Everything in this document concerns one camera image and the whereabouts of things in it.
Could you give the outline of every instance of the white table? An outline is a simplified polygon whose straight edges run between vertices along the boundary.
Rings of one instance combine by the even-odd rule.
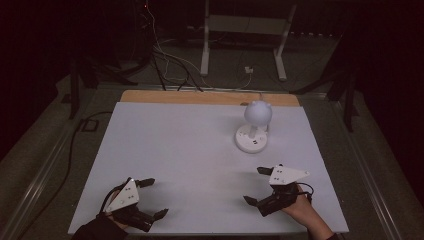
[[[282,212],[262,217],[243,199],[258,200],[272,189],[259,166],[283,164],[307,170],[299,182],[315,189],[313,205],[331,229],[348,227],[302,107],[273,107],[269,142],[248,154],[234,143],[245,123],[244,106],[171,103],[117,103],[74,218],[73,234],[92,220],[106,194],[127,177],[155,178],[139,190],[146,213],[169,208],[152,235],[268,235],[306,231]],[[129,228],[132,234],[144,232]]]

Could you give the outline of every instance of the black sleeve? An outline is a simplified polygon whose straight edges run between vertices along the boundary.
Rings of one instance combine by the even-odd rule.
[[[106,217],[98,217],[86,225],[82,225],[72,240],[123,240],[127,232]]]

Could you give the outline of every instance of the wooden table edge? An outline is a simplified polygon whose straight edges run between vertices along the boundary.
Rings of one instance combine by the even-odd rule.
[[[260,99],[273,106],[300,106],[299,100],[292,94],[245,92],[126,90],[122,94],[120,101],[140,103],[244,105]]]

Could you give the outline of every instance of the human hand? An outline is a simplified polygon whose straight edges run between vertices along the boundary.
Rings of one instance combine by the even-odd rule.
[[[118,193],[119,193],[119,190],[117,190],[117,191],[113,192],[110,202],[112,202],[112,201],[113,201],[113,199],[115,199],[115,197],[118,195]],[[111,213],[111,212],[105,212],[105,216],[106,216],[107,218],[109,218],[110,220],[112,220],[112,222],[114,222],[114,223],[115,223],[118,227],[120,227],[122,230],[124,230],[125,228],[127,228],[127,227],[128,227],[128,225],[126,225],[126,224],[122,224],[122,223],[120,223],[120,222],[118,222],[118,221],[115,221],[115,220],[113,219],[113,215],[112,215],[112,213]]]
[[[303,192],[299,185],[297,187],[299,192]],[[305,194],[298,195],[295,203],[281,210],[305,226],[315,240],[328,239],[334,235],[327,223],[312,207]]]

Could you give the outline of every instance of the white sphere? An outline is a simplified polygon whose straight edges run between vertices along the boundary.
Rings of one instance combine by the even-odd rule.
[[[251,102],[244,111],[244,118],[254,126],[266,126],[272,118],[271,104],[264,101]]]

